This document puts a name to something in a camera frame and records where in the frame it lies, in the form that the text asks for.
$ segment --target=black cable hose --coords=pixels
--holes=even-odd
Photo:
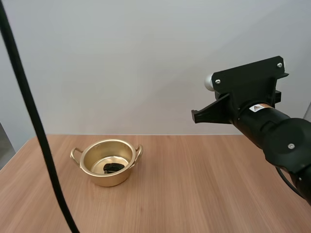
[[[53,157],[51,154],[50,146],[46,138],[46,135],[45,135],[45,132],[44,132],[44,129],[43,129],[40,117],[39,117],[39,113],[35,106],[33,96],[30,92],[30,88],[29,88],[29,85],[26,79],[24,68],[21,63],[19,53],[18,53],[16,44],[15,44],[13,33],[12,33],[12,30],[11,30],[11,27],[10,27],[10,24],[9,24],[9,21],[6,16],[1,0],[0,0],[0,30],[1,30],[1,34],[3,37],[4,43],[5,43],[8,55],[10,57],[10,61],[11,61],[20,91],[22,93],[29,116],[33,123],[35,133],[38,137],[38,141],[42,149],[43,157],[44,157],[44,160],[45,160],[48,172],[49,172],[50,180],[51,180],[53,190],[56,195],[56,199],[58,201],[59,207],[61,208],[63,212],[63,215],[66,219],[66,222],[71,232],[79,233],[79,230],[73,221],[73,218],[67,207],[64,195],[62,193],[62,189],[60,187],[55,165],[53,162]]]
[[[276,170],[278,172],[278,174],[280,175],[280,177],[282,178],[282,180],[287,184],[287,186],[289,188],[291,188],[291,190],[293,190],[297,195],[299,195],[301,198],[304,199],[304,197],[298,192],[298,190],[288,181],[288,179],[284,176],[283,172],[281,171],[280,168],[276,167]]]

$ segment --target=gold pot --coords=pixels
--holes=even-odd
[[[82,153],[80,162],[74,157],[75,151]],[[130,176],[132,168],[138,163],[142,153],[142,145],[135,149],[126,141],[107,139],[94,143],[84,151],[73,148],[70,157],[95,184],[111,187],[122,183]],[[124,168],[105,174],[104,165],[110,163],[122,164]]]

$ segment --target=black object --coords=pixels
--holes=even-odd
[[[116,171],[120,171],[122,168],[124,168],[123,164],[117,164],[117,163],[105,164],[104,172],[108,174],[114,173]]]
[[[53,190],[57,199],[57,202],[59,204],[60,209],[63,212],[63,215],[66,219],[66,222],[73,233],[78,233],[79,230],[74,223],[74,220],[70,214],[70,211],[67,207],[64,195],[62,193],[62,189],[60,187],[60,183],[57,177],[55,165],[53,162],[53,157],[51,154],[50,146],[48,144],[48,140],[46,138],[39,113],[37,111],[37,108],[35,106],[35,102],[33,99],[33,96],[31,94],[25,71],[23,68],[23,65],[21,63],[19,53],[16,47],[16,43],[13,37],[13,33],[10,27],[10,24],[8,22],[2,1],[0,0],[0,30],[1,34],[8,52],[8,55],[10,57],[10,61],[16,76],[16,80],[18,82],[21,94],[23,96],[24,102],[26,104],[30,119],[33,123],[35,133],[37,135],[40,147],[42,149],[43,157],[45,160],[45,164],[47,166],[50,180],[53,186]]]
[[[274,108],[281,101],[276,82],[286,76],[280,56],[216,72],[211,77],[216,101],[192,110],[192,118],[195,123],[233,124],[263,149],[278,173],[290,174],[298,190],[286,184],[311,205],[311,123]]]

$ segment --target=white wall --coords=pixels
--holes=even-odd
[[[308,0],[4,0],[47,133],[236,133],[197,124],[207,74],[281,55],[281,111],[311,99]],[[34,135],[3,42],[0,122],[15,149]]]

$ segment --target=table surface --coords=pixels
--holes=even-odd
[[[106,138],[142,144],[130,178],[94,185],[69,158]],[[242,135],[50,135],[65,199],[81,233],[308,233],[311,207]],[[70,232],[36,138],[0,171],[0,231]]]

